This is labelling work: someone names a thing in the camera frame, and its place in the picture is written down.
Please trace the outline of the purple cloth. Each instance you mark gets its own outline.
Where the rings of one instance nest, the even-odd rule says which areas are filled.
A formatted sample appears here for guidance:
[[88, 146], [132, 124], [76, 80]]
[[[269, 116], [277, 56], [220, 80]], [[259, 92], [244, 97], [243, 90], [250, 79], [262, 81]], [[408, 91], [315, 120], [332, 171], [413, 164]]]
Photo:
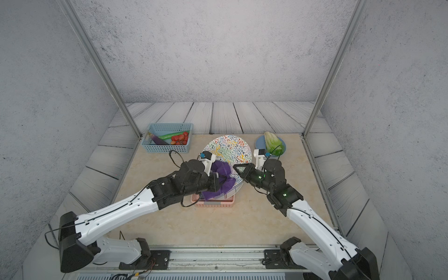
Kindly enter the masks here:
[[204, 191], [202, 198], [205, 201], [215, 199], [218, 196], [228, 193], [235, 185], [236, 179], [232, 177], [232, 168], [229, 163], [222, 161], [215, 161], [211, 167], [212, 173], [218, 174], [218, 187], [215, 192]]

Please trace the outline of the colourful squiggle round plate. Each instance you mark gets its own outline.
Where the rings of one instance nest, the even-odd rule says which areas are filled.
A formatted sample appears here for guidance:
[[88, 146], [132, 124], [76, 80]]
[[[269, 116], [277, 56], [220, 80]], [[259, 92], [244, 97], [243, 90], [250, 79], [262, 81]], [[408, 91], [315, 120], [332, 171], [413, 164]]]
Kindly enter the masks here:
[[227, 162], [232, 168], [232, 177], [240, 177], [233, 165], [252, 163], [253, 155], [249, 144], [236, 135], [223, 135], [209, 142], [204, 151], [210, 151], [216, 155], [216, 161]]

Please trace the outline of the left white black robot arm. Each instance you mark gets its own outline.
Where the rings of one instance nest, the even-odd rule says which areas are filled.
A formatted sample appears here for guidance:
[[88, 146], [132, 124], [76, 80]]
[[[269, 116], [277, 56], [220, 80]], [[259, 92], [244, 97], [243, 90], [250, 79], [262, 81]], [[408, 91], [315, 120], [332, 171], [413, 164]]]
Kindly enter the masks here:
[[121, 270], [151, 268], [147, 241], [106, 237], [115, 228], [140, 216], [183, 202], [185, 196], [219, 188], [213, 160], [192, 159], [178, 171], [155, 179], [138, 193], [100, 210], [76, 215], [65, 213], [59, 221], [59, 260], [62, 273], [72, 273], [92, 263], [118, 263]]

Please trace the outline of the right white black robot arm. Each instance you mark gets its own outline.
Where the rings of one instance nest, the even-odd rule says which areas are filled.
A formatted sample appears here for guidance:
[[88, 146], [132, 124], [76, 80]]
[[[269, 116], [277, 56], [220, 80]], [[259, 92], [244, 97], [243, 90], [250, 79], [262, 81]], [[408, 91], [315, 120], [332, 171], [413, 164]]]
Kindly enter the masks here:
[[285, 178], [279, 160], [269, 159], [259, 168], [252, 163], [236, 164], [234, 170], [251, 186], [266, 190], [268, 201], [285, 217], [297, 224], [318, 246], [311, 249], [298, 238], [281, 245], [286, 266], [301, 266], [322, 280], [378, 280], [376, 256], [352, 244], [312, 210], [309, 203]]

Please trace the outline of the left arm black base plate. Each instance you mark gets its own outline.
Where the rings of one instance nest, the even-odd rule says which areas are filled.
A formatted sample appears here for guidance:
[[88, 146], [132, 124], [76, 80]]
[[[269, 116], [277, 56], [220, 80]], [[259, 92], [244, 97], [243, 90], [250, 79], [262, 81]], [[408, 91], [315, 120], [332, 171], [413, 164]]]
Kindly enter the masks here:
[[170, 250], [150, 250], [131, 264], [121, 262], [119, 270], [167, 270], [170, 260]]

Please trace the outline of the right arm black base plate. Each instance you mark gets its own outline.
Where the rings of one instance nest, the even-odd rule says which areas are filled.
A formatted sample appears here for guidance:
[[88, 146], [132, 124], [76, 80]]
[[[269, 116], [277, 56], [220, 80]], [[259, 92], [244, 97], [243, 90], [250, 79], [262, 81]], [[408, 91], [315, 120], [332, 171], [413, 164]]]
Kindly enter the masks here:
[[264, 258], [262, 259], [261, 263], [268, 270], [305, 269], [305, 267], [295, 264], [289, 253], [281, 248], [264, 250]]

